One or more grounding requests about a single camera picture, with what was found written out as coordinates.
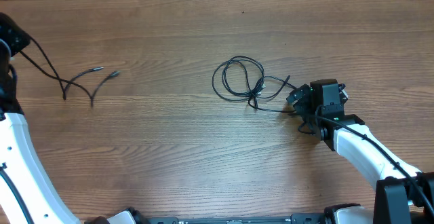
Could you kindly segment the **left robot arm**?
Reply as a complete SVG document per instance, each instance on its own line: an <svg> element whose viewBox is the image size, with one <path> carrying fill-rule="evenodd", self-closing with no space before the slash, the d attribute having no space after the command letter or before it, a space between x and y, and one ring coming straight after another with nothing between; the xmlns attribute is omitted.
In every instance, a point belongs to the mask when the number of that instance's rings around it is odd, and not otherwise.
<svg viewBox="0 0 434 224"><path fill-rule="evenodd" d="M10 223L81 224L61 200L33 147L12 58L33 41L1 14L1 208Z"/></svg>

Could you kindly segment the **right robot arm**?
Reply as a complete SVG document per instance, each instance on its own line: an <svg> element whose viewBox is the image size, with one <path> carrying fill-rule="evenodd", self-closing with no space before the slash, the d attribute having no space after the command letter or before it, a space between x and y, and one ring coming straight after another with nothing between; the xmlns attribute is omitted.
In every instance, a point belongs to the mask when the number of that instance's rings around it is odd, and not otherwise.
<svg viewBox="0 0 434 224"><path fill-rule="evenodd" d="M362 119L347 115L344 89L335 79L322 79L294 89L287 98L308 133L350 162L375 192L373 210L355 203L329 206L319 223L432 223L433 173L401 160Z"/></svg>

